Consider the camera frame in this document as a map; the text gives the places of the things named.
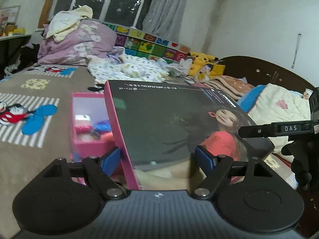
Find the white window frame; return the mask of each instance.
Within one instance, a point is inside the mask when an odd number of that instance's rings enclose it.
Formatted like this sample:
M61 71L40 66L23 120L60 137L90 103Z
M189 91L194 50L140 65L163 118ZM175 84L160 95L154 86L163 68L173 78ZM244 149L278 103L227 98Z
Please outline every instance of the white window frame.
M52 7L51 7L51 10L50 10L50 14L49 14L49 17L48 17L48 20L51 21L54 17L54 10L55 10L55 6L56 6L56 3L57 3L58 0L53 0L53 3L52 3ZM75 4L75 1L76 0L72 0L71 4L70 4L70 10L73 9L73 5ZM135 19L134 19L134 23L133 23L133 26L131 26L131 28L136 28L136 25L138 23L138 19L139 19L139 16L141 14L141 11L142 11L142 7L144 5L144 1L145 0L141 0L141 4L139 5L138 7L138 11L137 11L137 14L135 16ZM104 19L106 17L106 13L107 13L107 10L109 8L109 5L111 3L111 0L105 0L104 3L103 3L103 7L102 7L102 10L101 10L101 14L99 16L99 21L102 21L104 22Z

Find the wooden window trim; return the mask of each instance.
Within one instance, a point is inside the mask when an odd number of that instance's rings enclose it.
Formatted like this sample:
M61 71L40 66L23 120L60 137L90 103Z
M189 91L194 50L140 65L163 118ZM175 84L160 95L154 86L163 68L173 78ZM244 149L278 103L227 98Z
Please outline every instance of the wooden window trim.
M53 0L45 0L39 19L38 28L43 28L43 24L48 24L48 17L53 4Z

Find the window frame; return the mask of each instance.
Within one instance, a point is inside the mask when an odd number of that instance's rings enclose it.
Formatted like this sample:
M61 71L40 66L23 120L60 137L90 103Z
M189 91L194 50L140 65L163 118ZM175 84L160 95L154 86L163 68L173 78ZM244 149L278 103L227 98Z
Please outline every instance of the window frame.
M39 20L39 24L38 27L39 28L43 28L43 24L47 24L50 20L53 19L54 17L54 10L55 10L55 6L57 4L58 0L45 0L42 12L41 12L41 16L40 16L40 20ZM75 3L76 0L72 0L71 4L70 4L70 8L69 10L73 9L73 5ZM134 22L133 22L133 26L127 26L127 27L131 27L131 28L136 28L136 25L138 23L138 19L140 17L143 5L144 5L144 1L145 0L141 0L141 3L138 7L138 11L137 14L135 16ZM106 17L106 13L107 10L109 8L111 0L105 0L103 3L103 7L99 16L99 19L94 19L94 20L98 20L100 22L104 22L104 19Z

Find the yellow spotted square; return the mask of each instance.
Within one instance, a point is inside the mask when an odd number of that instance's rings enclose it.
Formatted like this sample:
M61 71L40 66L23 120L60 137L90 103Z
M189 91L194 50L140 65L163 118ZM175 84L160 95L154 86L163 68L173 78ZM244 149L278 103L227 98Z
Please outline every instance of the yellow spotted square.
M21 85L22 88L43 90L47 87L50 80L46 79L29 79L24 84Z

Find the purple blanket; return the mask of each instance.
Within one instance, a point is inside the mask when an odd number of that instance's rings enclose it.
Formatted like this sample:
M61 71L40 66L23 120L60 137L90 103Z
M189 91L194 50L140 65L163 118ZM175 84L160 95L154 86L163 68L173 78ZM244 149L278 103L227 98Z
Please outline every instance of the purple blanket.
M96 21L81 20L79 28L63 41L56 43L52 37L43 40L38 63L87 66L88 55L108 58L115 41L116 33L109 27Z

